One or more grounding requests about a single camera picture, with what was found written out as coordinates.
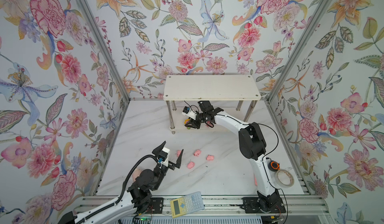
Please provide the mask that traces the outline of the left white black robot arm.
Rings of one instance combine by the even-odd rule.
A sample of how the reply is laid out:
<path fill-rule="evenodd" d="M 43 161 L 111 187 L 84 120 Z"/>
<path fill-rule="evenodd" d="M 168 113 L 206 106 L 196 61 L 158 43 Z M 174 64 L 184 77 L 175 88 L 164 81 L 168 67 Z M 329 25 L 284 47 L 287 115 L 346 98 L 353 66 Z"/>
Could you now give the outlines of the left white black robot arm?
<path fill-rule="evenodd" d="M 149 207 L 152 191 L 156 191 L 168 170 L 179 169 L 182 164 L 184 151 L 175 163 L 169 160 L 170 150 L 165 147 L 166 142 L 153 149 L 152 153 L 140 158 L 129 171 L 123 184 L 120 195 L 116 198 L 84 213 L 74 215 L 69 212 L 61 217 L 60 224 L 112 224 L 121 218 L 134 214 L 139 216 Z M 146 169 L 133 181 L 131 186 L 128 182 L 137 167 L 145 160 L 155 162 L 154 169 Z"/>

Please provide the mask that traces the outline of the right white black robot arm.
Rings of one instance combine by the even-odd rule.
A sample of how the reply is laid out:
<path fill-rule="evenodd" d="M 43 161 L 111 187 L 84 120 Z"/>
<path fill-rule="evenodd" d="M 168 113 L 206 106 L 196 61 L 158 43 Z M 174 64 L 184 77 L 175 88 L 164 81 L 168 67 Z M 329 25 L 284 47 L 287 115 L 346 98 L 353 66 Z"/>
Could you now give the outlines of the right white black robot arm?
<path fill-rule="evenodd" d="M 267 143 L 258 123 L 241 121 L 222 108 L 215 108 L 209 101 L 198 102 L 200 110 L 184 107 L 183 115 L 188 117 L 185 127 L 199 129 L 202 124 L 210 128 L 222 126 L 238 135 L 239 149 L 243 157 L 251 163 L 258 183 L 257 196 L 242 198 L 242 208 L 247 214 L 285 214 L 288 212 L 286 197 L 281 197 L 280 189 L 273 183 L 272 172 L 268 169 Z"/>

